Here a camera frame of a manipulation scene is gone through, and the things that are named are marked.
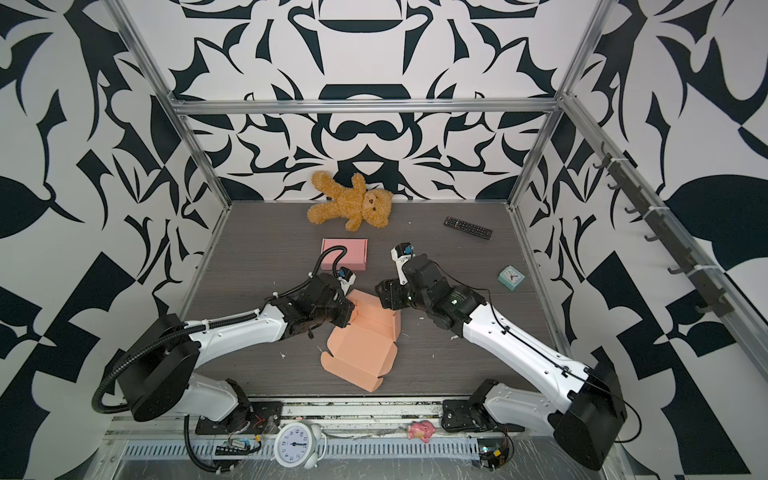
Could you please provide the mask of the peach cardboard box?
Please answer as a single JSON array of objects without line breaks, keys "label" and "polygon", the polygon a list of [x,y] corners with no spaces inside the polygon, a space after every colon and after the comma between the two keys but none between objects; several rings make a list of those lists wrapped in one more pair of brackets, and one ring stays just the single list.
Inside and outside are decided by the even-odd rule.
[{"label": "peach cardboard box", "polygon": [[398,353],[401,312],[383,308],[371,294],[353,290],[355,305],[348,325],[335,327],[321,354],[323,369],[369,393],[383,383]]}]

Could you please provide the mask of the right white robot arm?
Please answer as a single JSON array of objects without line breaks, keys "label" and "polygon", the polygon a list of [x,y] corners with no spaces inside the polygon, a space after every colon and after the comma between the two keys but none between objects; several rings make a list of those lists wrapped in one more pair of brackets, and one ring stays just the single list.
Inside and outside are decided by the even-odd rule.
[{"label": "right white robot arm", "polygon": [[551,435],[585,468],[603,467],[629,413],[616,372],[606,362],[589,367],[548,347],[507,319],[489,296],[442,272],[427,255],[401,243],[391,251],[397,276],[376,287],[391,310],[413,308],[501,360],[537,389],[514,393],[502,383],[480,390],[480,404],[498,424]]}]

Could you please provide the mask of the pink cardboard box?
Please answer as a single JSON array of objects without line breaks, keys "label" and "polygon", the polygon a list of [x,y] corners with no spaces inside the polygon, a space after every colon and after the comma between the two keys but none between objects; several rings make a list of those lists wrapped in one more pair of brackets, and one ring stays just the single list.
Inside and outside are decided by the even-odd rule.
[{"label": "pink cardboard box", "polygon": [[337,258],[340,258],[338,267],[346,267],[355,272],[364,271],[366,269],[368,251],[367,239],[324,238],[321,244],[321,251],[324,252],[329,248],[336,246],[345,247],[346,252],[338,250],[328,254],[322,261],[322,270],[329,271]]}]

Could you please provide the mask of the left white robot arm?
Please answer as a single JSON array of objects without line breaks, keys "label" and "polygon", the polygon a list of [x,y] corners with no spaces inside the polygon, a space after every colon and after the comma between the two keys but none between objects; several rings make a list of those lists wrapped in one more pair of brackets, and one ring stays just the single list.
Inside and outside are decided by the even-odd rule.
[{"label": "left white robot arm", "polygon": [[208,463],[195,453],[191,421],[204,417],[237,434],[251,426],[256,414],[235,380],[211,379],[199,368],[255,345],[312,335],[326,322],[346,327],[355,309],[347,297],[355,275],[340,264],[346,253],[344,246],[322,251],[302,283],[273,293],[257,309],[197,321],[183,322],[175,314],[158,318],[104,375],[92,409],[103,415],[128,412],[137,422],[179,414],[192,463],[211,474],[231,472],[236,462]]}]

